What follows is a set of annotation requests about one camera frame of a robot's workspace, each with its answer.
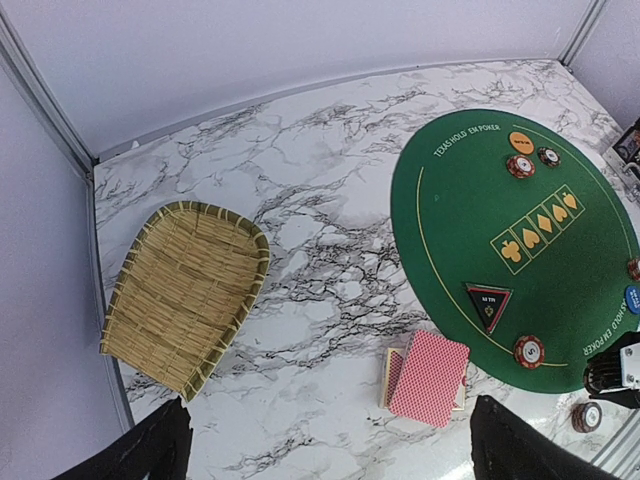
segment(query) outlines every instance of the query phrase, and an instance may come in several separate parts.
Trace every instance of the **blue poker chip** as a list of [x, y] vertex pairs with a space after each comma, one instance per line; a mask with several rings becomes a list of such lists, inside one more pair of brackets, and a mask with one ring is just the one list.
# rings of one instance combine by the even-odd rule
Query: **blue poker chip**
[[640, 288], [630, 285], [624, 292], [624, 298], [627, 301], [627, 307], [634, 315], [640, 313]]

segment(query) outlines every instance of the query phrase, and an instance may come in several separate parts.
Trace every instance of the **triangle marker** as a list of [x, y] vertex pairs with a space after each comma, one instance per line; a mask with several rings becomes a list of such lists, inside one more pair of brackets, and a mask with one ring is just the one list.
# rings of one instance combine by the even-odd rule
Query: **triangle marker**
[[498, 325], [498, 321], [513, 294], [509, 288], [490, 287], [475, 283], [467, 283], [467, 293], [478, 311], [480, 320], [489, 335]]

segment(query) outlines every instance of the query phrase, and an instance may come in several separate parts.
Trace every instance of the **orange chip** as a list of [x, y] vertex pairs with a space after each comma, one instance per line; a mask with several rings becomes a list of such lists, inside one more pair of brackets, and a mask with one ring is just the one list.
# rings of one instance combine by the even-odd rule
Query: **orange chip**
[[512, 132], [509, 135], [511, 146], [523, 155], [531, 155], [534, 150], [533, 142], [524, 133]]

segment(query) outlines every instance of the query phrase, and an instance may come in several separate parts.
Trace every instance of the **chip stack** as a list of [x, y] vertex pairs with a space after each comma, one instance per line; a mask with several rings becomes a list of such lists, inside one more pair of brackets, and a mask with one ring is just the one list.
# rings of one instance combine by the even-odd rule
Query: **chip stack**
[[629, 276], [633, 281], [640, 282], [640, 257], [629, 260], [627, 270], [629, 271]]
[[513, 357], [518, 364], [533, 370], [544, 362], [544, 345], [537, 337], [520, 337], [513, 348]]
[[571, 424], [578, 433], [595, 432], [602, 422], [602, 409], [595, 402], [582, 403], [571, 412]]
[[560, 155], [558, 155], [558, 152], [556, 152], [551, 148], [547, 148], [547, 147], [539, 148], [538, 158], [547, 167], [554, 168], [560, 165]]
[[507, 160], [507, 170], [516, 178], [527, 178], [536, 173], [536, 166], [524, 155], [515, 155]]

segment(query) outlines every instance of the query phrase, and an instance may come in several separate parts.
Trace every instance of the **black object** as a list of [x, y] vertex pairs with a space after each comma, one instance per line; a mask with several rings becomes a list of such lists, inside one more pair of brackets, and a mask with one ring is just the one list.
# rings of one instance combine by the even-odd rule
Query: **black object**
[[184, 480], [193, 437], [190, 420], [180, 399], [170, 400], [105, 450], [53, 480]]
[[467, 283], [467, 293], [476, 307], [482, 325], [489, 335], [493, 332], [507, 307], [511, 290]]
[[571, 455], [487, 395], [471, 415], [476, 480], [615, 480]]
[[[629, 127], [620, 139], [613, 144], [613, 150], [624, 161], [624, 163], [640, 162], [640, 119], [633, 127]], [[633, 173], [640, 178], [640, 174], [635, 170]]]
[[587, 361], [584, 371], [584, 388], [589, 398], [607, 400], [627, 408], [640, 408], [640, 392], [622, 389], [620, 350], [640, 342], [640, 332], [624, 333], [613, 344]]

